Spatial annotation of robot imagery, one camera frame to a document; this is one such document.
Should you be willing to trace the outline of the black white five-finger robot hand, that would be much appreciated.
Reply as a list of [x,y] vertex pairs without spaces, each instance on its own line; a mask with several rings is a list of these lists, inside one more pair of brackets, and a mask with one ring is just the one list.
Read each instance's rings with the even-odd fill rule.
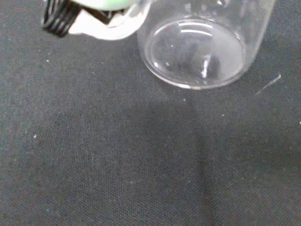
[[99,40],[121,40],[144,23],[149,0],[47,0],[42,29],[56,37],[85,34]]

